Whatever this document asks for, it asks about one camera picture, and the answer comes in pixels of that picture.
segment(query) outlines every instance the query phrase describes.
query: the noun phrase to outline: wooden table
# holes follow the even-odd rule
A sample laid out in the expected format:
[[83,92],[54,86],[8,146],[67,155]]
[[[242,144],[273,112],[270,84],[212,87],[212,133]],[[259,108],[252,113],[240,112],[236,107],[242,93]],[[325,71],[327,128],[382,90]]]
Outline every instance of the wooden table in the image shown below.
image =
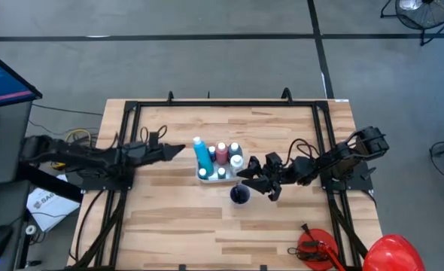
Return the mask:
[[[124,103],[123,99],[107,101],[98,148],[108,147],[119,131]],[[333,100],[329,105],[339,142],[355,130],[351,107],[348,102]],[[162,125],[168,127],[162,142],[187,147],[172,162],[137,169],[126,201],[117,269],[177,269],[181,263],[188,269],[259,269],[262,264],[269,269],[308,269],[302,261],[287,254],[287,248],[297,245],[303,222],[332,234],[327,196],[320,188],[319,179],[308,187],[283,186],[278,202],[271,202],[252,190],[249,202],[236,206],[229,196],[234,183],[202,184],[195,177],[192,138],[201,136],[207,145],[238,142],[246,163],[251,155],[265,161],[264,155],[271,151],[285,160],[289,144],[295,138],[317,146],[310,108],[142,109],[139,127],[156,131]],[[324,121],[321,125],[328,149]],[[293,151],[292,157],[296,155],[302,154]],[[81,254],[99,234],[106,194],[98,199],[88,216]],[[95,195],[96,192],[85,195],[77,229]],[[374,203],[359,191],[349,191],[348,198],[355,231],[370,248],[382,236]],[[351,263],[345,234],[343,240],[346,258]],[[105,245],[105,264],[110,246],[111,236]]]

